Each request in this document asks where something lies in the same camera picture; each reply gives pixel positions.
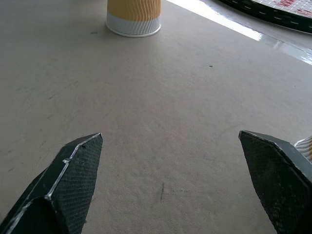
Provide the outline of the yellow and white paper cup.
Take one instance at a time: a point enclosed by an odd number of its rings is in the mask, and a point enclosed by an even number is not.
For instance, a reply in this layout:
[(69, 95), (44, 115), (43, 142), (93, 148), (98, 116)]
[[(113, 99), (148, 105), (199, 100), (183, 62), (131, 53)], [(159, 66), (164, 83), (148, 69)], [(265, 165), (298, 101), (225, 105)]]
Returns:
[(294, 147), (312, 163), (312, 136), (296, 142)]
[(107, 0), (106, 26), (130, 38), (148, 37), (160, 28), (161, 0)]

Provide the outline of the black badminton racket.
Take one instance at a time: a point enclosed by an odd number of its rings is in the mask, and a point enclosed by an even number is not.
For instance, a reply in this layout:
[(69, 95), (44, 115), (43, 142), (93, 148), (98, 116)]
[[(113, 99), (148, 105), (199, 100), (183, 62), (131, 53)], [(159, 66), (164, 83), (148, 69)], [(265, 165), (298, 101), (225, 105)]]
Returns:
[(253, 0), (218, 0), (240, 12), (266, 22), (312, 34), (312, 18), (265, 6)]

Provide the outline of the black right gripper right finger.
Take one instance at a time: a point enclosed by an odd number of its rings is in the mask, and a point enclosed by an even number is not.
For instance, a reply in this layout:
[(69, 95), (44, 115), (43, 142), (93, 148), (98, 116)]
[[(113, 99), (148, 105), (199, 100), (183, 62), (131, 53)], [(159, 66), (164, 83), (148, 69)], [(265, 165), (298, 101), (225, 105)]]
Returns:
[(255, 192), (277, 234), (312, 234), (312, 163), (294, 144), (240, 131)]

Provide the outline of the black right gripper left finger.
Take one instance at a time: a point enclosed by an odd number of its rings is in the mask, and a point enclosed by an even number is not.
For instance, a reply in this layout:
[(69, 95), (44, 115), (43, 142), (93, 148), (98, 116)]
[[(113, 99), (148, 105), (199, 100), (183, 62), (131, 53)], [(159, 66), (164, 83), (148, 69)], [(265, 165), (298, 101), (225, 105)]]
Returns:
[(65, 144), (0, 223), (0, 234), (81, 234), (102, 145), (101, 133)]

